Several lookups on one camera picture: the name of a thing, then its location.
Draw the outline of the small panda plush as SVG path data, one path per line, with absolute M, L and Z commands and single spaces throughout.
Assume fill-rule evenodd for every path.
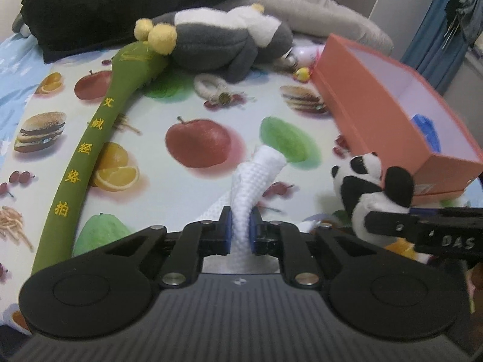
M 374 234 L 365 226 L 365 218 L 372 211 L 409 213 L 414 197 L 414 179 L 405 168 L 391 166 L 383 171 L 379 156 L 370 152 L 333 166 L 331 178 L 356 237 L 403 257 L 419 259 L 412 243 L 403 238 Z

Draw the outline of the grey white penguin plush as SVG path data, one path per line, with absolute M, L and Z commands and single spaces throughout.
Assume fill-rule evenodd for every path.
M 183 69 L 225 70 L 229 83 L 242 81 L 256 64 L 275 61 L 291 49 L 293 33 L 260 4 L 190 8 L 136 21 L 133 35 Z

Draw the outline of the blue curtain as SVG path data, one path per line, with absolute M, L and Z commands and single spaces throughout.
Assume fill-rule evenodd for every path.
M 419 72 L 443 95 L 463 63 L 468 44 L 459 31 L 451 32 L 446 15 L 449 0 L 433 0 L 401 62 Z

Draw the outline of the hanging clothes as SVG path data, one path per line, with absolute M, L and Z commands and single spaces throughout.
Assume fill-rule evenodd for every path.
M 445 13 L 447 30 L 443 49 L 449 46 L 458 33 L 462 34 L 468 45 L 472 45 L 482 33 L 482 0 L 449 0 Z

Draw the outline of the white knitted cloth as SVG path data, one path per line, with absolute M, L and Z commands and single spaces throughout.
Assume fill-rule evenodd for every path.
M 232 210 L 232 242 L 227 256 L 206 257 L 202 271 L 222 275 L 272 274 L 279 271 L 278 260 L 269 255 L 256 256 L 251 252 L 249 241 L 249 218 L 251 210 L 263 193 L 274 183 L 286 166 L 286 158 L 279 151 L 261 145 L 251 159 L 239 164 L 232 175 L 229 191 L 219 197 L 197 218 L 217 220 L 223 207 Z

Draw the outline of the pink cardboard box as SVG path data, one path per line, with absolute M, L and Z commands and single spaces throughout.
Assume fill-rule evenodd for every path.
M 414 69 L 332 34 L 311 78 L 353 154 L 375 151 L 383 167 L 412 174 L 414 204 L 458 198 L 481 175 L 476 140 Z M 412 123 L 414 114 L 434 122 L 439 154 Z

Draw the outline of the green massage stick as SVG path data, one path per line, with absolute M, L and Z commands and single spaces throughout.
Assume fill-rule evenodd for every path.
M 157 78 L 167 64 L 168 59 L 146 41 L 130 43 L 115 54 L 110 86 L 75 146 L 48 211 L 32 274 L 71 258 L 88 183 L 114 122 L 129 97 Z

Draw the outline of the fruit print table sheet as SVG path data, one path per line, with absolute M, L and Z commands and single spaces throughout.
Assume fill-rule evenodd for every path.
M 110 82 L 112 50 L 51 65 L 1 143 L 1 322 L 26 331 L 18 295 L 30 276 L 48 211 L 80 137 Z M 235 106 L 209 108 L 194 76 L 170 65 L 133 94 L 88 183 L 76 235 L 97 243 L 151 225 L 177 231 L 230 190 L 237 166 L 281 141 L 286 166 L 261 198 L 270 219 L 346 221 L 331 180 L 339 131 L 312 85 L 269 67 L 229 85 Z

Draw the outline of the small yellow chick toy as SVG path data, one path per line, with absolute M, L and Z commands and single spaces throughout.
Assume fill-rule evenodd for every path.
M 311 69 L 309 67 L 302 67 L 300 69 L 297 69 L 293 74 L 294 79 L 300 83 L 308 83 L 308 81 L 310 80 L 310 76 Z

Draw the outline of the blue plastic packaging bag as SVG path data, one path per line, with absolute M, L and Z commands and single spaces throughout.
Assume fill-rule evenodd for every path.
M 439 154 L 441 152 L 441 146 L 434 122 L 422 114 L 414 114 L 411 121 L 422 134 L 431 151 Z

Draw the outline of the white spray bottle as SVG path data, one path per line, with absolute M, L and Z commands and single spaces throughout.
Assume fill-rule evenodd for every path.
M 292 47 L 285 56 L 285 63 L 293 69 L 312 68 L 322 55 L 324 44 Z

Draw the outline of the white hair scrunchie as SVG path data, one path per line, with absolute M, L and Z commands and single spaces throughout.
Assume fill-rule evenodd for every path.
M 218 100 L 220 96 L 229 94 L 226 81 L 212 74 L 196 75 L 193 79 L 193 87 L 195 92 L 205 100 Z

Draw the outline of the grey quilted blanket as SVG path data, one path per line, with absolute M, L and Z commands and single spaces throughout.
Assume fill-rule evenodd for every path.
M 258 3 L 264 12 L 285 22 L 296 33 L 314 38 L 335 34 L 356 41 L 388 56 L 393 41 L 375 23 L 334 0 L 227 0 L 216 6 L 229 11 L 238 6 Z

